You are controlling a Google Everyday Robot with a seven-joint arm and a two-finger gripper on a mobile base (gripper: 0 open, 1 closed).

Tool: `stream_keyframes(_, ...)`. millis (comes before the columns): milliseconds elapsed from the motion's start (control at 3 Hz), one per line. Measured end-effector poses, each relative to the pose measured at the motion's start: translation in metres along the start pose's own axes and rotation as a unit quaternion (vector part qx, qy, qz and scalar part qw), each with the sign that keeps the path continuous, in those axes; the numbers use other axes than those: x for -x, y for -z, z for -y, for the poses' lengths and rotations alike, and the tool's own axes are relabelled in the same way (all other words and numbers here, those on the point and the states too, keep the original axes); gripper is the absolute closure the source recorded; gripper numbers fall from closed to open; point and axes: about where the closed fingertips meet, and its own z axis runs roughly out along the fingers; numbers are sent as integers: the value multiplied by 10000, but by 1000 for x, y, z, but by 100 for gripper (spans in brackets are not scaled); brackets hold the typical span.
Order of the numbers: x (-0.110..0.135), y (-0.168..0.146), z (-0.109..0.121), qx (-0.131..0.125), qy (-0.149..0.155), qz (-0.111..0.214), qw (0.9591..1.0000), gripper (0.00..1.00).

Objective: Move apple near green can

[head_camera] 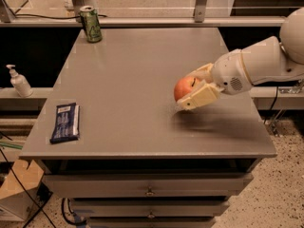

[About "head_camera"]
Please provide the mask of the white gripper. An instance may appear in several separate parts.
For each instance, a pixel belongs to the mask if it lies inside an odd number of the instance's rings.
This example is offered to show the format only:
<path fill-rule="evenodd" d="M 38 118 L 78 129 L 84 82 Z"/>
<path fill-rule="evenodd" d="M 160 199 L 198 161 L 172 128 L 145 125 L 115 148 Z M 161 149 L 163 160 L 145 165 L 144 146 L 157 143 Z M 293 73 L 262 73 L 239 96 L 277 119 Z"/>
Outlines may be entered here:
<path fill-rule="evenodd" d="M 220 56 L 214 65 L 209 63 L 193 70 L 189 76 L 206 83 L 198 84 L 190 93 L 177 101 L 177 104 L 186 110 L 213 103 L 222 91 L 225 94 L 235 95 L 249 91 L 253 87 L 240 49 Z"/>

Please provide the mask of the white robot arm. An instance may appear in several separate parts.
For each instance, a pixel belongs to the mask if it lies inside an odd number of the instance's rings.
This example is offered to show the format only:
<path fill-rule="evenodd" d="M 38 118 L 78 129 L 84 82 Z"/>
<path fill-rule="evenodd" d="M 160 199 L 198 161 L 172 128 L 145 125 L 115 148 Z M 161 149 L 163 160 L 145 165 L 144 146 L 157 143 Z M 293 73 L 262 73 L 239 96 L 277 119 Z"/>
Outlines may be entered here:
<path fill-rule="evenodd" d="M 209 105 L 220 95 L 235 95 L 268 82 L 300 80 L 304 75 L 304 9 L 291 13 L 279 35 L 220 56 L 175 85 L 174 98 L 183 109 Z"/>

